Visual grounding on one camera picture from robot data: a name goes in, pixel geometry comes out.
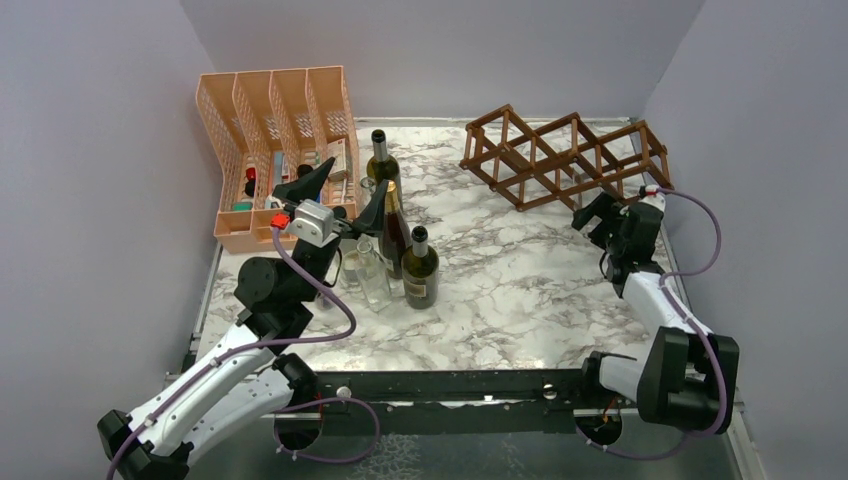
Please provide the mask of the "red black small item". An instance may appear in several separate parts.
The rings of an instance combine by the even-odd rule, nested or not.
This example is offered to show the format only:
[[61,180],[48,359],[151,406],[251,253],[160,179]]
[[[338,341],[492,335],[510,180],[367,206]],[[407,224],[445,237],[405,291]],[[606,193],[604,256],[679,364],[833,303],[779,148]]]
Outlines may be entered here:
[[255,197],[255,189],[256,189],[256,168],[248,167],[245,170],[245,184],[244,184],[244,194],[247,197],[254,198]]

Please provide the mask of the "clear glass bottle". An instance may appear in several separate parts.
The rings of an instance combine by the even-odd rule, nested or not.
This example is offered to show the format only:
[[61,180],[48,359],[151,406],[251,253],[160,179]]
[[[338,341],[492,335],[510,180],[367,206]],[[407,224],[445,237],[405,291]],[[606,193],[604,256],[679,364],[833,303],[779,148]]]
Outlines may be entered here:
[[360,187],[365,195],[371,197],[376,191],[377,184],[373,178],[365,176],[360,180]]

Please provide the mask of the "brown wooden wine rack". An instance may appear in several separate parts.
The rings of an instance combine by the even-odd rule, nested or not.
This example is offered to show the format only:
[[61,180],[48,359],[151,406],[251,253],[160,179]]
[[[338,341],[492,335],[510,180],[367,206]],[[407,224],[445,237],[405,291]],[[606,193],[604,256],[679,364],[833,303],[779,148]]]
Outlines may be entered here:
[[520,212],[554,202],[575,211],[595,191],[632,203],[625,184],[635,177],[673,187],[667,147],[643,120],[597,135],[577,112],[533,127],[505,104],[465,130],[459,167]]

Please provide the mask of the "dark red gold-foil bottle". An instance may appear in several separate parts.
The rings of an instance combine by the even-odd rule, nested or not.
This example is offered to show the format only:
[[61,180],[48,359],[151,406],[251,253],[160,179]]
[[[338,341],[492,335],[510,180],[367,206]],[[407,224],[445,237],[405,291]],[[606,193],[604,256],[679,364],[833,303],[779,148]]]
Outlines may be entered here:
[[402,259],[410,244],[410,228],[401,209],[397,184],[394,181],[389,181],[385,196],[383,230],[379,239],[379,249],[380,254],[386,260],[387,274],[391,278],[402,278]]

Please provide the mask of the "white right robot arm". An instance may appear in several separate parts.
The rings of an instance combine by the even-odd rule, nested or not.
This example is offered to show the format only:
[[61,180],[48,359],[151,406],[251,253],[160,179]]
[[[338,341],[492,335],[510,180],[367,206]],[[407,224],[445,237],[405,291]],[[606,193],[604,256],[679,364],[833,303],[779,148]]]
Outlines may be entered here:
[[588,237],[603,251],[604,276],[652,337],[644,359],[592,353],[577,393],[592,407],[618,394],[634,401],[648,423],[720,434],[731,423],[740,348],[683,304],[669,283],[672,273],[653,258],[669,193],[650,185],[625,205],[602,192],[574,213],[576,230],[599,221]]

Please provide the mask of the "dark green wine bottle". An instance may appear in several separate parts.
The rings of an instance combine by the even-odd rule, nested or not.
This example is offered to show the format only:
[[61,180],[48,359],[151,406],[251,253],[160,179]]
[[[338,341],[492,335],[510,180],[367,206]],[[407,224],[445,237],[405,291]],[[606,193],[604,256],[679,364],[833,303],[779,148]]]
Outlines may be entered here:
[[388,151],[385,132],[375,129],[371,133],[373,156],[369,159],[366,171],[367,176],[374,180],[379,186],[384,180],[393,181],[398,194],[401,194],[401,173],[398,161]]

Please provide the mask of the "clear bottle with white label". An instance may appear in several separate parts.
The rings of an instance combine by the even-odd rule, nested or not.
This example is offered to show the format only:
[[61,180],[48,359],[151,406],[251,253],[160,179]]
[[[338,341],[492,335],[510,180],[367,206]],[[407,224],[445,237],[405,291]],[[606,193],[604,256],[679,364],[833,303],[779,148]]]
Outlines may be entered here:
[[361,277],[364,268],[363,260],[358,250],[358,240],[343,239],[339,245],[342,253],[340,278],[350,288],[361,288]]

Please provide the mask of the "orange plastic desk organizer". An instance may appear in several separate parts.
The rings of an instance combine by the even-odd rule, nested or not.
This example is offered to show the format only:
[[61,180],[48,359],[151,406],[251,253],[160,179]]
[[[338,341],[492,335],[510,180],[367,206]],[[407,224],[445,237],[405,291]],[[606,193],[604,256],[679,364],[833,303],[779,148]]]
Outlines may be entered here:
[[[230,254],[270,251],[270,222],[280,208],[274,188],[298,177],[301,165],[318,167],[327,145],[350,148],[349,177],[327,180],[317,198],[346,204],[348,216],[364,207],[359,184],[359,142],[343,67],[324,66],[201,75],[196,104],[223,174],[214,236]],[[255,197],[243,190],[245,170],[256,168]]]

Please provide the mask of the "green bottle silver cap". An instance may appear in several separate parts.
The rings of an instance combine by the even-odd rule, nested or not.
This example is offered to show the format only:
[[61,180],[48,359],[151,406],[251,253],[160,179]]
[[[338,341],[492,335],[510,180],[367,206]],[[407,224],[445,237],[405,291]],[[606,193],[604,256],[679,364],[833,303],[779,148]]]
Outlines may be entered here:
[[429,245],[424,226],[411,230],[411,244],[401,261],[404,295],[413,309],[431,307],[438,297],[439,255]]

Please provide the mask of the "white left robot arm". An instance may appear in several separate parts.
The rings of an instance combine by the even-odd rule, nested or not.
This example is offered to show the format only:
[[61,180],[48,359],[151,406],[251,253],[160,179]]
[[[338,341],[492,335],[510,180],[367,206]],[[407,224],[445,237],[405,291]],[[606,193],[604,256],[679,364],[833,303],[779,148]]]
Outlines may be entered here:
[[270,231],[278,255],[242,264],[235,295],[243,309],[217,345],[142,405],[98,421],[107,478],[183,479],[197,459],[253,419],[320,405],[312,371],[285,351],[355,332],[354,311],[325,277],[342,240],[381,232],[393,185],[378,182],[363,212],[349,219],[343,208],[316,200],[334,163],[329,158],[276,188],[282,209]]

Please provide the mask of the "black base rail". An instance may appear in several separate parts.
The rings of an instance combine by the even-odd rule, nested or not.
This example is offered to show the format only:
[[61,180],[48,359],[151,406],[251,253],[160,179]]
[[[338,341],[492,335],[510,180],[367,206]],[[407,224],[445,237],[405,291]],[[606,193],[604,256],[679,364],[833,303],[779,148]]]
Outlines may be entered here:
[[632,401],[589,386],[580,370],[317,372],[295,383],[301,412],[274,412],[285,434],[359,436],[618,429]]

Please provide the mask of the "white box in organizer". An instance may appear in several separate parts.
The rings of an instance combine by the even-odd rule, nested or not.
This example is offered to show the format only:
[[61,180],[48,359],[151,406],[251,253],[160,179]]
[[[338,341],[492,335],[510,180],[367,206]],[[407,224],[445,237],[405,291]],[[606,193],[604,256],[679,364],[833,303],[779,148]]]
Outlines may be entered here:
[[332,141],[327,145],[328,157],[334,158],[332,169],[330,170],[328,180],[331,182],[343,181],[349,177],[350,167],[350,148],[348,141],[345,138]]

